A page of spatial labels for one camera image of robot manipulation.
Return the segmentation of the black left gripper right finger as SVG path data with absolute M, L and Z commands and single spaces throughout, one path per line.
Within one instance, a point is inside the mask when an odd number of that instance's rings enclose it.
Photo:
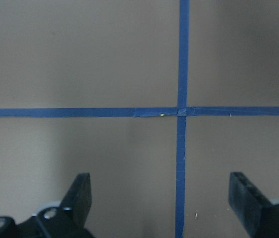
M 230 173 L 228 202 L 251 238 L 279 238 L 279 202 L 271 202 L 245 174 Z

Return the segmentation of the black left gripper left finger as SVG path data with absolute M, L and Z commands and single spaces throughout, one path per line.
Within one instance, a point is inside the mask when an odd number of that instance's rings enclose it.
M 90 174 L 78 174 L 58 206 L 44 208 L 20 224 L 0 216 L 0 238 L 91 238 L 84 228 L 91 204 Z

